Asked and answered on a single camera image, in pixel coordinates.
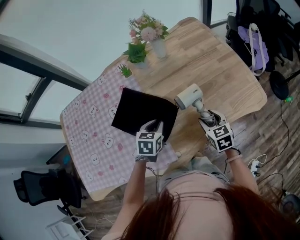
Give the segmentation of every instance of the power strip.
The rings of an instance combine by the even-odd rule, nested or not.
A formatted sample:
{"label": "power strip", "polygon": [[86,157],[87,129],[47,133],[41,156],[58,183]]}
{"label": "power strip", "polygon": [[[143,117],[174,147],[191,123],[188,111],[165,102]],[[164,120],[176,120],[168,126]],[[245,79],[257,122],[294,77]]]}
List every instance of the power strip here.
{"label": "power strip", "polygon": [[255,175],[255,173],[257,172],[257,167],[256,166],[258,166],[258,164],[259,164],[259,161],[257,161],[257,160],[252,161],[250,171],[251,171],[253,177],[256,177],[256,175]]}

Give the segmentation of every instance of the wooden table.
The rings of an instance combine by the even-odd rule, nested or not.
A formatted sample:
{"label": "wooden table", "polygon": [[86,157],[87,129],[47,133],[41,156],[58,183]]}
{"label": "wooden table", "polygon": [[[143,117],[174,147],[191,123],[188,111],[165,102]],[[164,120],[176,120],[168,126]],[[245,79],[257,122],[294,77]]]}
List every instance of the wooden table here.
{"label": "wooden table", "polygon": [[[225,114],[229,122],[258,111],[266,104],[267,96],[246,64],[199,20],[188,17],[169,32],[165,59],[158,59],[148,44],[148,69],[136,69],[128,63],[143,92],[173,102],[178,93],[196,83],[203,91],[205,107]],[[126,56],[119,57],[110,66],[124,58]],[[189,161],[207,142],[198,117],[193,107],[178,112],[168,142],[182,156],[169,169]],[[98,201],[115,188],[99,190],[90,196]]]}

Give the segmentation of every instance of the flower pot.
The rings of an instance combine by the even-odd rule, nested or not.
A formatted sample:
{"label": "flower pot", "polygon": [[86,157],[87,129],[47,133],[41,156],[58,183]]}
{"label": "flower pot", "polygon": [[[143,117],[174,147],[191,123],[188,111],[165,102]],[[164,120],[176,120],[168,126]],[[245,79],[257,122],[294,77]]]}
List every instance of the flower pot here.
{"label": "flower pot", "polygon": [[144,62],[139,62],[139,63],[133,63],[134,66],[138,69],[145,69],[148,68],[148,60],[147,58],[145,58]]}
{"label": "flower pot", "polygon": [[167,55],[165,41],[161,38],[151,41],[151,46],[157,57],[164,58]]}

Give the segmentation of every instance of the gray pants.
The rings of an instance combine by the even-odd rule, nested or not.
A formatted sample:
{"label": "gray pants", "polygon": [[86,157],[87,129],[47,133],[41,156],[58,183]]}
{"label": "gray pants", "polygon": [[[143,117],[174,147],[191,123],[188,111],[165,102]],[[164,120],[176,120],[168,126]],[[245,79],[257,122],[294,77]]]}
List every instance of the gray pants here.
{"label": "gray pants", "polygon": [[207,157],[194,157],[188,165],[164,174],[159,180],[159,191],[163,190],[173,179],[191,173],[207,174],[218,178],[222,183],[229,183],[228,178]]}

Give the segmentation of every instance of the red hair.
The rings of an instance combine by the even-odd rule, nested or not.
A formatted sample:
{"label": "red hair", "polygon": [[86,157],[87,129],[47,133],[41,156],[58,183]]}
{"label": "red hair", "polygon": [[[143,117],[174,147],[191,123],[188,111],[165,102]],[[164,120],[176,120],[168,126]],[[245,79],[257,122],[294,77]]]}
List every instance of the red hair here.
{"label": "red hair", "polygon": [[[253,191],[239,186],[217,188],[232,219],[233,239],[295,239],[300,229],[273,205]],[[183,216],[179,216],[180,196],[168,190],[146,201],[125,229],[121,240],[173,240]]]}

